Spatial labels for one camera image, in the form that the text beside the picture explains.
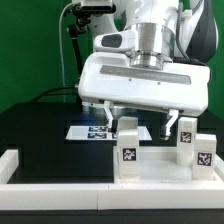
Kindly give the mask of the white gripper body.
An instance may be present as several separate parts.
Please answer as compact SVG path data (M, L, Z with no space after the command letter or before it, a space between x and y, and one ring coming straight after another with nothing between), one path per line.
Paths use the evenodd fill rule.
M96 51L86 60L78 93L86 102L106 101L124 107L197 117L208 107L210 69L165 61L160 69L131 64L137 33L99 35Z

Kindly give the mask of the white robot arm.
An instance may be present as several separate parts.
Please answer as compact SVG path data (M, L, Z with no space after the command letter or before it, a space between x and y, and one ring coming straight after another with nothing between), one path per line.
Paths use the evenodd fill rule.
M78 92L101 104L114 129L113 106L167 114L161 137L181 115L198 117L208 106L211 71L206 62L218 45L211 0L81 0L94 52Z

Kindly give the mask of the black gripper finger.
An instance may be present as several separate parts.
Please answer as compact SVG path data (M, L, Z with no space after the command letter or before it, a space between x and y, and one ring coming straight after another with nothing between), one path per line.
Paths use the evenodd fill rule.
M107 128L109 132L116 133L117 132L117 121L114 119L111 108L113 104L110 101L105 101L103 103L104 112L107 118Z
M179 111L176 109L170 109L167 114L167 122L161 127L160 138L168 140L171 135L171 127L179 117Z

